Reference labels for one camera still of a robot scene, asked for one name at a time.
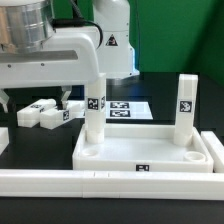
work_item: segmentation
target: white plastic part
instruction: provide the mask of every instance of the white plastic part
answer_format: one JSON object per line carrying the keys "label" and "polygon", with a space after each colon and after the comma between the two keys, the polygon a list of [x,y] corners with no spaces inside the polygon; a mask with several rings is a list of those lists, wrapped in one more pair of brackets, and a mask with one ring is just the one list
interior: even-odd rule
{"label": "white plastic part", "polygon": [[188,146],[192,141],[197,84],[197,75],[179,77],[174,133],[174,144],[179,146]]}
{"label": "white plastic part", "polygon": [[201,138],[214,159],[214,171],[224,173],[224,146],[212,131],[201,132]]}
{"label": "white plastic part", "polygon": [[224,174],[0,170],[0,196],[224,200]]}
{"label": "white plastic part", "polygon": [[104,141],[106,123],[106,74],[85,86],[85,124],[87,141],[98,144]]}
{"label": "white plastic part", "polygon": [[67,101],[66,110],[52,108],[41,113],[40,126],[52,130],[79,116],[83,109],[84,102]]}
{"label": "white plastic part", "polygon": [[58,29],[36,54],[0,49],[0,88],[84,85],[99,77],[95,27]]}
{"label": "white plastic part", "polygon": [[44,1],[46,0],[0,0],[0,7],[30,5]]}
{"label": "white plastic part", "polygon": [[184,155],[184,161],[201,163],[206,161],[206,157],[200,152],[188,151]]}
{"label": "white plastic part", "polygon": [[8,128],[0,128],[0,155],[9,144]]}
{"label": "white plastic part", "polygon": [[[82,128],[74,153],[74,170],[213,172],[213,159],[197,130],[192,144],[173,144],[174,126],[106,124],[101,144],[86,141]],[[186,161],[186,153],[200,154],[204,161]]]}
{"label": "white plastic part", "polygon": [[97,50],[100,72],[109,79],[139,75],[135,50],[129,43],[130,5],[127,0],[93,0],[94,21],[103,29],[104,41]]}
{"label": "white plastic part", "polygon": [[8,101],[9,101],[9,96],[2,89],[0,89],[0,103],[3,106],[5,113],[8,113],[8,107],[7,107]]}
{"label": "white plastic part", "polygon": [[32,128],[40,122],[40,114],[56,106],[54,99],[38,100],[35,103],[17,112],[18,125]]}

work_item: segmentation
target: white block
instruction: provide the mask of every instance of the white block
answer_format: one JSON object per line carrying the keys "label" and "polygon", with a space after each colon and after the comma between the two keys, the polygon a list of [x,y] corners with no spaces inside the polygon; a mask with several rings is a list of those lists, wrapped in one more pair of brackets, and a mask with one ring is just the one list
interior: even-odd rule
{"label": "white block", "polygon": [[54,99],[38,100],[17,112],[18,125],[31,128],[40,122],[40,114],[56,106]]}
{"label": "white block", "polygon": [[119,198],[120,180],[114,178],[110,172],[84,171],[83,175],[83,197],[107,197]]}
{"label": "white block", "polygon": [[174,144],[179,146],[192,141],[197,84],[197,75],[180,75],[174,133]]}
{"label": "white block", "polygon": [[85,124],[87,141],[94,144],[104,140],[104,125],[106,123],[106,76],[85,86]]}
{"label": "white block", "polygon": [[0,128],[0,155],[9,144],[8,128]]}
{"label": "white block", "polygon": [[224,173],[224,146],[212,131],[201,132],[201,138],[214,159],[214,171]]}
{"label": "white block", "polygon": [[40,126],[54,129],[76,118],[84,108],[84,102],[68,101],[66,110],[52,108],[40,114]]}

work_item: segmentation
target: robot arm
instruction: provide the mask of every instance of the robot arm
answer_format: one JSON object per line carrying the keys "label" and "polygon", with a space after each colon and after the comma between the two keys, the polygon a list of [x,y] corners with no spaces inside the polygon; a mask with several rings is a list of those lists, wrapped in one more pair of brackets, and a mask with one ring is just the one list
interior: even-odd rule
{"label": "robot arm", "polygon": [[97,51],[100,72],[107,79],[139,75],[135,50],[129,43],[130,5],[127,0],[93,0],[94,21],[103,29],[104,43]]}

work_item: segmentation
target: green background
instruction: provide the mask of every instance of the green background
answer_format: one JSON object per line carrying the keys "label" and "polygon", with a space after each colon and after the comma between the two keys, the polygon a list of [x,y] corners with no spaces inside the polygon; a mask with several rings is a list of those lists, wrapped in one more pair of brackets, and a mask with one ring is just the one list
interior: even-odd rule
{"label": "green background", "polygon": [[[141,72],[200,72],[224,86],[223,0],[129,2],[130,42]],[[79,0],[79,7],[92,19],[91,0]],[[54,8],[57,18],[72,17],[68,0],[54,0]]]}

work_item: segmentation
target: white pillar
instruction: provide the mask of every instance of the white pillar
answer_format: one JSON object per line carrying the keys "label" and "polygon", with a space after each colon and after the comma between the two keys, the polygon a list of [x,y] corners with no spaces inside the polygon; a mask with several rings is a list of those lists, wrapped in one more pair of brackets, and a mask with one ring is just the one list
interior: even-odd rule
{"label": "white pillar", "polygon": [[179,77],[174,144],[189,146],[192,141],[194,111],[197,95],[197,75]]}
{"label": "white pillar", "polygon": [[89,143],[104,141],[104,126],[106,123],[106,74],[85,86],[85,127]]}

